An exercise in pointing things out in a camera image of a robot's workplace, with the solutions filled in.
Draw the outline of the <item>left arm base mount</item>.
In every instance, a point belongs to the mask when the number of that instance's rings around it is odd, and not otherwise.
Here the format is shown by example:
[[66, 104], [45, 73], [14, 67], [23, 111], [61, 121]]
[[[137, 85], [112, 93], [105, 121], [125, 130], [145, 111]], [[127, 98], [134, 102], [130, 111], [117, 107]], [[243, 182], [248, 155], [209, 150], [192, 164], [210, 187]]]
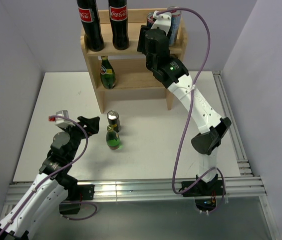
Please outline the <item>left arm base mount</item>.
[[[93, 200], [94, 196], [93, 184], [76, 185], [72, 191], [69, 192], [66, 201], [81, 202]], [[60, 204], [59, 212], [62, 215], [76, 215], [79, 213], [81, 206], [79, 204]]]

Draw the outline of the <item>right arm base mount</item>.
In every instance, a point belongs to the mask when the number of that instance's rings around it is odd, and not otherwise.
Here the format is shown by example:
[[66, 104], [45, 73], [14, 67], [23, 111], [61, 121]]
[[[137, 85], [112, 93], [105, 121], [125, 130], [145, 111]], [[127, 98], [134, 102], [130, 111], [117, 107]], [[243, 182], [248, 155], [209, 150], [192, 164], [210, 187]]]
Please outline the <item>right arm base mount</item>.
[[195, 186], [187, 190], [193, 181], [182, 181], [181, 191], [186, 190], [183, 197], [194, 197], [195, 205], [199, 212], [210, 213], [217, 209], [218, 204], [224, 199], [226, 194], [225, 183], [217, 179], [218, 175], [211, 182], [200, 180]]

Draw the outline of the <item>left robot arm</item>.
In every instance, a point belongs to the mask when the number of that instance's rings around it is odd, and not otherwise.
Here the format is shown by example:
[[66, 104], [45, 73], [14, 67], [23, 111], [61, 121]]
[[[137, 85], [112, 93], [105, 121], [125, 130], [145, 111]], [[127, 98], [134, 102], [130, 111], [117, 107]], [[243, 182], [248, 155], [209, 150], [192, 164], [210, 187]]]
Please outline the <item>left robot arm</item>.
[[0, 240], [32, 239], [56, 207], [78, 196], [77, 179], [68, 172], [81, 158], [76, 154], [81, 141], [99, 132], [100, 118], [77, 119], [71, 120], [65, 110], [49, 117], [61, 132], [53, 137], [47, 157], [27, 192], [0, 221]]

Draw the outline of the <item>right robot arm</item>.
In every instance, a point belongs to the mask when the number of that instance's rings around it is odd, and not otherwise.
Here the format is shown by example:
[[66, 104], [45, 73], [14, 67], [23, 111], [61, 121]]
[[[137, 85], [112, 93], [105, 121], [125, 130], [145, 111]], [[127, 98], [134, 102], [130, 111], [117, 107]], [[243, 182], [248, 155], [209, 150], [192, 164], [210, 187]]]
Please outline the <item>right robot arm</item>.
[[201, 156], [196, 185], [198, 192], [208, 195], [218, 181], [217, 150], [232, 122], [221, 117], [200, 93], [184, 66], [170, 55], [168, 37], [159, 28], [141, 26], [138, 52], [146, 57], [146, 68], [189, 112], [199, 130], [192, 138], [193, 148]]

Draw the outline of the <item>silver blue can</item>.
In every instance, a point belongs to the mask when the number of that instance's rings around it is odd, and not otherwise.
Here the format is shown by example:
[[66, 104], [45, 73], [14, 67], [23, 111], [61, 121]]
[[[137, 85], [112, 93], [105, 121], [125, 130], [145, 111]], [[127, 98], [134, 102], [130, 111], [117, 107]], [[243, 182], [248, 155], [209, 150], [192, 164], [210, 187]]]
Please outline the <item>silver blue can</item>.
[[150, 12], [150, 13], [147, 14], [147, 17], [146, 17], [147, 27], [149, 27], [149, 28], [151, 28], [152, 25], [155, 22], [155, 19], [153, 18], [153, 14], [154, 14], [154, 12]]
[[179, 25], [181, 21], [181, 11], [180, 10], [173, 10], [175, 9], [175, 6], [171, 6], [168, 8], [168, 10], [172, 10], [171, 13], [171, 27], [168, 33], [169, 37], [169, 46], [173, 46], [177, 39], [177, 34], [179, 30]]

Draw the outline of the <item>green glass bottle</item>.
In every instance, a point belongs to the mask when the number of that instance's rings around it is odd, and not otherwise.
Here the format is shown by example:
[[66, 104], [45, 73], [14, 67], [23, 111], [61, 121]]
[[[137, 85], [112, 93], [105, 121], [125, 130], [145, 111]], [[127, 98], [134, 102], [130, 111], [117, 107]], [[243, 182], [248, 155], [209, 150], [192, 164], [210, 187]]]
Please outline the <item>green glass bottle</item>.
[[106, 89], [113, 89], [116, 85], [115, 71], [108, 56], [101, 56], [100, 79]]
[[107, 126], [106, 143], [112, 150], [116, 150], [120, 147], [121, 141], [118, 133], [114, 130], [112, 125]]

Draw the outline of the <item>black yellow can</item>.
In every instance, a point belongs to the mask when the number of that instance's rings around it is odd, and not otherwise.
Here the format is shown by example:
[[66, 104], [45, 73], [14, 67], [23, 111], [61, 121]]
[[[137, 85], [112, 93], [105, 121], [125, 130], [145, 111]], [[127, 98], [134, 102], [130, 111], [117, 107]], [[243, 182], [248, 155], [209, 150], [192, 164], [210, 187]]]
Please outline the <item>black yellow can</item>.
[[121, 124], [119, 119], [119, 113], [115, 110], [110, 110], [107, 113], [107, 120], [109, 125], [113, 126], [113, 129], [118, 133], [121, 130]]

